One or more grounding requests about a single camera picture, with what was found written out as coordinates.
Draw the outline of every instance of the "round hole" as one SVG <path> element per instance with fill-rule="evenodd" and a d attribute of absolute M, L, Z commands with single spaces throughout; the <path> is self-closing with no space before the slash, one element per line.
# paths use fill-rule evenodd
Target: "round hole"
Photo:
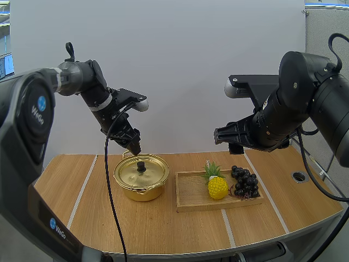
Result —
<path fill-rule="evenodd" d="M 309 177 L 307 174 L 297 171 L 292 173 L 292 178 L 295 180 L 297 183 L 303 183 L 307 182 L 309 180 Z"/>

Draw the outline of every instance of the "white backdrop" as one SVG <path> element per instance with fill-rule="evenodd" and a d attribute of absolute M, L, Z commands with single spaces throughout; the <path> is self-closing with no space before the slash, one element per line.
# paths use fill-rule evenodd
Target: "white backdrop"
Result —
<path fill-rule="evenodd" d="M 224 95 L 227 78 L 277 74 L 284 53 L 304 51 L 303 8 L 303 0 L 12 0 L 15 72 L 56 67 L 71 41 L 110 87 L 148 97 L 148 111 L 129 111 L 142 152 L 227 150 L 214 129 L 253 110 L 249 99 Z M 56 101 L 45 166 L 61 153 L 103 153 L 105 136 L 82 98 Z M 112 142 L 109 152 L 123 148 Z"/>

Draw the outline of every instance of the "wooden tabletop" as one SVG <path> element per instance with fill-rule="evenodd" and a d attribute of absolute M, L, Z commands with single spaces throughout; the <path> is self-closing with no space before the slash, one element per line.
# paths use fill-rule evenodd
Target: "wooden tabletop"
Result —
<path fill-rule="evenodd" d="M 112 195 L 131 254 L 184 254 L 235 248 L 295 234 L 342 210 L 339 203 L 324 196 L 311 181 L 294 182 L 291 172 L 305 169 L 293 147 L 272 153 L 246 150 L 245 155 L 234 156 L 228 152 L 159 156 L 169 164 L 169 178 L 164 193 L 145 203 L 124 196 L 112 177 L 122 156 L 109 156 Z M 202 170 L 206 160 L 216 162 L 222 169 L 237 165 L 253 170 L 260 180 L 263 203 L 177 213 L 175 172 Z M 84 245 L 122 253 L 107 192 L 104 156 L 57 156 L 35 187 Z"/>

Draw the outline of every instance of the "wooden tray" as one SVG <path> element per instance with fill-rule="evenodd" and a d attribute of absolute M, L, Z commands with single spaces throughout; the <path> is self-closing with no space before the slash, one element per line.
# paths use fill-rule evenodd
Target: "wooden tray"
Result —
<path fill-rule="evenodd" d="M 209 196 L 205 180 L 201 177 L 204 174 L 205 171 L 176 173 L 177 212 L 232 209 L 263 202 L 264 197 L 260 190 L 258 198 L 242 200 L 240 197 L 227 195 L 223 199 L 215 200 Z M 221 174 L 225 176 L 229 187 L 237 183 L 231 177 L 231 170 L 221 170 Z"/>

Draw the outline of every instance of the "gold pot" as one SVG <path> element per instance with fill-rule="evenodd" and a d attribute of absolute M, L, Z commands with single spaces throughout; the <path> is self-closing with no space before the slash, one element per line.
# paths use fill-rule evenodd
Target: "gold pot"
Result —
<path fill-rule="evenodd" d="M 116 182 L 123 187 L 126 197 L 135 201 L 150 201 L 162 194 L 169 176 L 169 165 L 152 154 L 125 157 L 114 171 Z"/>

